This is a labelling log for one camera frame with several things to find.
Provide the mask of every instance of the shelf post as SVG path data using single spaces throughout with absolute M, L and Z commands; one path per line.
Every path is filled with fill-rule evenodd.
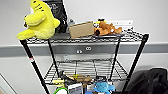
M 130 81 L 130 78 L 131 78 L 131 76 L 132 76 L 132 73 L 133 73 L 133 71 L 134 71 L 134 69 L 135 69 L 135 66 L 136 66 L 136 64 L 137 64 L 137 62 L 138 62 L 138 59 L 139 59 L 139 57 L 140 57 L 140 55 L 141 55 L 141 53 L 142 53 L 142 50 L 143 50 L 143 48 L 144 48 L 144 46 L 145 46 L 145 43 L 147 42 L 148 38 L 149 38 L 149 34 L 143 35 L 143 38 L 142 38 L 141 44 L 140 44 L 140 46 L 139 46 L 139 49 L 138 49 L 138 51 L 137 51 L 137 54 L 136 54 L 136 56 L 135 56 L 134 62 L 133 62 L 133 64 L 132 64 L 132 67 L 131 67 L 131 69 L 130 69 L 130 71 L 129 71 L 129 74 L 128 74 L 128 76 L 127 76 L 127 81 L 125 82 L 125 85 L 124 85 L 124 87 L 123 87 L 122 94 L 124 94 L 124 92 L 125 92 L 125 90 L 126 90 L 126 87 L 127 87 L 128 83 L 129 83 L 129 81 Z
M 49 48 L 50 48 L 51 56 L 52 56 L 52 59 L 53 59 L 53 63 L 54 63 L 54 65 L 55 65 L 55 69 L 56 69 L 56 72 L 57 72 L 57 76 L 58 76 L 58 78 L 59 78 L 59 72 L 58 72 L 58 67 L 57 67 L 57 64 L 56 64 L 55 57 L 54 57 L 54 52 L 53 52 L 53 49 L 52 49 L 50 40 L 48 39 L 47 41 L 48 41 L 48 45 L 49 45 Z
M 115 56 L 114 56 L 113 65 L 112 65 L 112 69 L 111 69 L 111 74 L 110 74 L 110 79 L 109 80 L 111 80 L 112 74 L 113 74 L 113 71 L 114 71 L 114 65 L 115 65 L 115 62 L 116 62 L 116 59 L 117 59 L 117 54 L 118 54 L 118 50 L 119 50 L 119 46 L 120 46 L 120 41 L 121 41 L 121 37 L 119 37 L 118 43 L 116 45 Z
M 37 75 L 39 77 L 39 79 L 40 79 L 40 81 L 41 81 L 41 84 L 44 87 L 45 92 L 47 94 L 50 94 L 48 89 L 47 89 L 47 86 L 46 86 L 46 84 L 44 82 L 44 79 L 42 78 L 41 73 L 40 73 L 40 71 L 39 71 L 39 69 L 37 67 L 37 64 L 36 64 L 36 62 L 35 62 L 35 60 L 33 58 L 33 55 L 32 55 L 32 53 L 31 53 L 31 51 L 30 51 L 30 49 L 29 49 L 29 47 L 27 45 L 26 40 L 20 40 L 20 43 L 23 45 L 23 47 L 24 47 L 24 49 L 25 49 L 25 51 L 26 51 L 26 53 L 27 53 L 27 55 L 28 55 L 28 57 L 29 57 L 29 59 L 30 59 L 30 61 L 31 61 L 31 63 L 32 63 L 32 65 L 33 65 L 33 67 L 34 67 L 34 69 L 35 69 L 35 71 L 36 71 L 36 73 L 37 73 Z

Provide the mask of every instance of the black bag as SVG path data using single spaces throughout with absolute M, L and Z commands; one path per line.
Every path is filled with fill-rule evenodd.
M 145 71 L 129 94 L 168 94 L 167 70 L 153 68 Z
M 66 33 L 68 25 L 63 0 L 45 0 L 44 2 L 50 6 L 53 16 L 60 21 L 59 27 L 55 30 L 56 33 Z

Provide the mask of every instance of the orange stuffed animal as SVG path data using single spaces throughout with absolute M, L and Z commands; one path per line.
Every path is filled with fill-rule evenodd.
M 113 33 L 121 33 L 122 28 L 119 27 L 118 29 L 115 29 L 113 24 L 106 24 L 104 21 L 100 21 L 99 28 L 94 28 L 94 32 L 96 36 L 101 35 L 107 35 L 107 34 L 113 34 Z

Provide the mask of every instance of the metal wire shelf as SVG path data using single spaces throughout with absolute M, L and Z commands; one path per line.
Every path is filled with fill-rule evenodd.
M 57 61 L 57 67 L 59 71 L 65 71 L 70 77 L 74 74 L 89 75 L 92 79 L 96 76 L 106 76 L 109 78 L 112 69 L 113 58 L 109 59 L 89 59 L 89 60 L 69 60 L 69 61 Z M 114 72 L 110 81 L 125 81 L 127 80 L 127 72 L 116 61 L 114 65 Z M 45 84 L 54 85 L 53 80 L 57 80 L 58 75 L 55 69 L 55 65 L 52 63 L 47 74 L 44 77 Z
M 55 39 L 51 38 L 51 43 L 100 43 L 100 42 L 118 42 L 118 39 L 120 38 L 121 42 L 134 42 L 134 41 L 141 41 L 143 38 L 143 35 L 137 32 L 134 32 L 131 30 L 124 30 L 121 34 L 124 36 L 115 36 L 113 38 L 95 38 L 93 36 L 87 36 L 82 37 L 78 39 L 70 39 L 70 36 L 68 38 L 60 38 Z M 47 44 L 47 40 L 41 40 L 36 38 L 31 38 L 27 40 L 28 44 Z

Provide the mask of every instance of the yellow plush toy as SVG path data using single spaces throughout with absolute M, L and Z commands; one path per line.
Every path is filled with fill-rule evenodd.
M 38 39 L 49 39 L 55 33 L 55 28 L 59 26 L 60 21 L 53 17 L 49 6 L 40 0 L 31 0 L 30 7 L 34 13 L 27 15 L 24 20 L 28 29 L 17 35 L 19 40 L 25 40 L 32 37 Z

